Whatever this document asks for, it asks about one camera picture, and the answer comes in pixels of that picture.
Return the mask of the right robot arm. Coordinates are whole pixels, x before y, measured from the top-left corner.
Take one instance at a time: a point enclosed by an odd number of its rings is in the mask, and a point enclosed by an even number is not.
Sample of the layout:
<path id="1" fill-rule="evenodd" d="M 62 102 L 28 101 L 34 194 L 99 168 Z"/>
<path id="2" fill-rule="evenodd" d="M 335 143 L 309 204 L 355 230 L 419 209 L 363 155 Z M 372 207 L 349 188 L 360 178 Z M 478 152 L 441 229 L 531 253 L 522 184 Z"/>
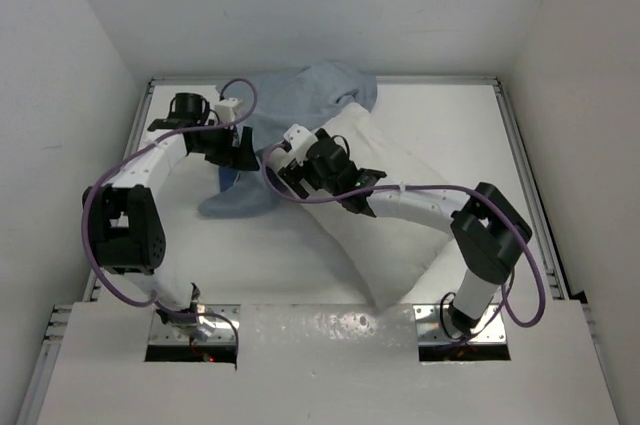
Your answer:
<path id="1" fill-rule="evenodd" d="M 408 294 L 455 242 L 466 265 L 447 323 L 455 337 L 470 335 L 531 255 L 530 226 L 495 185 L 441 185 L 415 157 L 374 137 L 294 125 L 268 152 L 264 173 L 342 247 L 380 309 Z"/>

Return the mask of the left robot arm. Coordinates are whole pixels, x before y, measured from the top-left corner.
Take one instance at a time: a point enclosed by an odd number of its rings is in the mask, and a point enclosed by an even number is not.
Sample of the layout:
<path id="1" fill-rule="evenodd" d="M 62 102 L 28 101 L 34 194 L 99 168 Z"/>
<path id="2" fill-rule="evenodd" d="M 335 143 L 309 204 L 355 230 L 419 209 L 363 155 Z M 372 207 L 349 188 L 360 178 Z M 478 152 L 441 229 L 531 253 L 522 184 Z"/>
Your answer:
<path id="1" fill-rule="evenodd" d="M 101 284 L 134 307 L 155 306 L 163 323 L 185 332 L 215 324 L 198 287 L 165 261 L 166 235 L 156 206 L 164 182 L 186 157 L 256 171 L 253 131 L 243 126 L 253 110 L 220 94 L 215 100 L 179 92 L 168 113 L 154 119 L 140 147 L 105 172 L 83 196 L 82 243 Z"/>

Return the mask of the white pillow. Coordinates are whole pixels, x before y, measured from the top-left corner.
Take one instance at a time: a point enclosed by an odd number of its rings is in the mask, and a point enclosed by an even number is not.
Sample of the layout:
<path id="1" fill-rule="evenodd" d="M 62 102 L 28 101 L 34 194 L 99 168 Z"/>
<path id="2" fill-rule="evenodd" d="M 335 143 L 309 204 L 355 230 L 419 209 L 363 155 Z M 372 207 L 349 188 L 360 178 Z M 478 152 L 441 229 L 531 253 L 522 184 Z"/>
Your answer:
<path id="1" fill-rule="evenodd" d="M 359 167 L 381 170 L 394 183 L 443 184 L 445 179 L 416 154 L 386 136 L 370 113 L 351 103 L 323 128 L 346 138 L 351 159 Z M 395 218 L 356 215 L 336 202 L 304 209 L 344 249 L 364 280 L 371 303 L 383 310 L 416 285 L 443 248 L 448 234 Z"/>

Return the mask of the blue patterned pillowcase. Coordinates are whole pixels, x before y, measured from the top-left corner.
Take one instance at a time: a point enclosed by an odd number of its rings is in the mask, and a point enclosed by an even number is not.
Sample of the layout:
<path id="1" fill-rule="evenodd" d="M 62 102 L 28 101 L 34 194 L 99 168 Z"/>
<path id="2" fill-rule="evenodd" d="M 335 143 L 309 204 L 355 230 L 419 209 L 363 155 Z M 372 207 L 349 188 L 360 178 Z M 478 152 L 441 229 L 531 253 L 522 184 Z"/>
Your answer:
<path id="1" fill-rule="evenodd" d="M 374 108 L 378 96 L 375 75 L 342 62 L 317 62 L 300 69 L 254 75 L 257 106 L 245 124 L 253 128 L 257 154 L 280 141 L 293 124 L 315 129 L 355 102 Z M 245 219 L 275 209 L 280 197 L 264 183 L 259 171 L 239 172 L 221 167 L 219 192 L 198 206 L 206 219 Z"/>

